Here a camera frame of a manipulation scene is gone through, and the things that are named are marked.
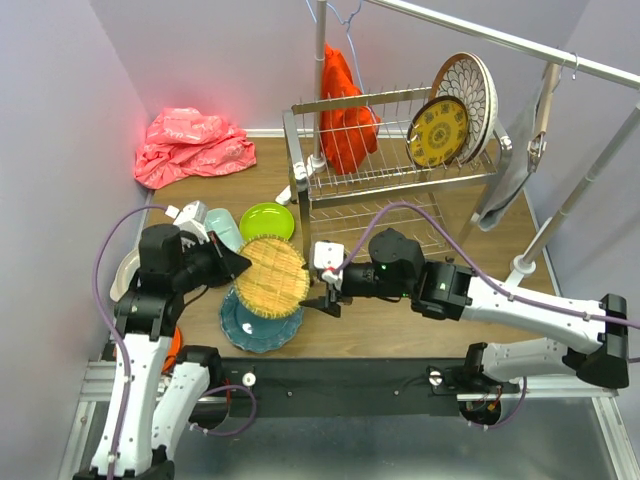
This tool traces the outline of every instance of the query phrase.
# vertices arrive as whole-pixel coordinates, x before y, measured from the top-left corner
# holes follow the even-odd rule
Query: blue plate
[[[267,320],[247,310],[233,288],[220,307],[220,326],[229,341],[242,350],[264,353],[291,340],[302,324],[303,308],[281,320]]]

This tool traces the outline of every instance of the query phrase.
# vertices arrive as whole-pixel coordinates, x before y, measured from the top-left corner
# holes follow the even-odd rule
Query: white wall
[[[166,106],[193,106],[243,128],[282,128],[284,108],[313,98],[314,24],[304,0],[91,1],[153,115]],[[332,3],[346,18],[358,0]],[[563,45],[588,0],[415,3]],[[351,61],[343,27],[327,15],[327,41]],[[479,54],[496,82],[505,125],[542,74],[538,60],[371,4],[354,19],[352,33],[363,82],[374,91],[429,85],[452,54]]]
[[[0,65],[0,477],[48,480],[106,339],[91,266],[143,203],[132,167],[148,115],[86,0],[3,2]],[[103,287],[135,231],[114,242]]]
[[[591,0],[567,49],[590,59],[640,72],[640,7],[635,0]],[[565,70],[556,91],[547,153],[528,190],[539,221],[561,205],[638,101],[632,89]],[[600,298],[618,293],[640,320],[640,130],[576,206],[549,246],[564,295]],[[632,332],[632,355],[640,335]],[[640,454],[640,367],[619,406]]]

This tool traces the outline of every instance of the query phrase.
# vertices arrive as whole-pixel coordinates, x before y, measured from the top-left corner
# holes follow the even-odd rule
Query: yellow plate
[[[407,133],[411,159],[422,167],[449,163],[469,133],[469,116],[455,97],[431,100],[414,117]]]

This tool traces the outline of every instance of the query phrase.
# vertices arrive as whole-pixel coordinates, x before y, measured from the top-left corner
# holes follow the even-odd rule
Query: metal dish rack
[[[303,254],[307,261],[315,241],[331,240],[343,243],[347,250],[353,248],[373,216],[393,201],[406,200],[421,206],[447,230],[435,194],[443,190],[485,185],[468,221],[456,236],[460,243],[466,240],[506,171],[511,157],[511,141],[498,120],[492,132],[495,141],[470,161],[454,161],[437,167],[417,165],[410,158],[406,134],[415,113],[428,102],[430,90],[429,87],[420,87],[319,100],[294,105],[284,111],[289,184],[292,201],[297,201],[300,209]],[[305,161],[313,152],[314,136],[349,129],[357,129],[361,133],[359,125],[346,124],[330,125],[327,130],[307,130],[306,126],[314,124],[316,115],[333,109],[375,106],[375,113],[380,117],[375,124],[378,128],[378,149],[366,156],[357,172],[338,175],[327,165],[322,172],[296,180],[294,172],[305,168]],[[390,211],[374,233],[388,227],[420,242],[425,255],[449,251],[444,238],[411,210]],[[356,258],[364,256],[368,254],[363,249]]]

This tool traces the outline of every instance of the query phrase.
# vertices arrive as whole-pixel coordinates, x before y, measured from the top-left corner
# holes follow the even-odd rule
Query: wooden table
[[[191,177],[158,190],[153,203],[175,205],[202,200],[209,208],[228,209],[236,222],[252,205],[271,202],[287,184],[285,142],[282,138],[253,139],[258,165],[226,177]],[[469,216],[481,190],[477,187],[437,195],[447,225],[457,233]],[[289,209],[298,222],[295,205]],[[161,212],[150,214],[149,224],[167,222]],[[464,247],[489,275],[504,279],[509,262],[524,251],[535,228],[524,196],[520,196],[501,223],[488,233],[477,229]],[[301,235],[292,238],[301,247]],[[553,293],[549,272],[538,262],[536,273],[522,283],[526,288]],[[218,310],[228,287],[210,290],[183,313],[179,327],[185,343],[215,346],[224,357],[251,356],[234,347],[220,329]],[[312,289],[310,295],[317,294]],[[516,342],[535,335],[491,323],[437,321],[412,312],[407,302],[389,304],[376,299],[356,299],[335,319],[307,309],[297,335],[274,357],[461,357],[470,343]]]

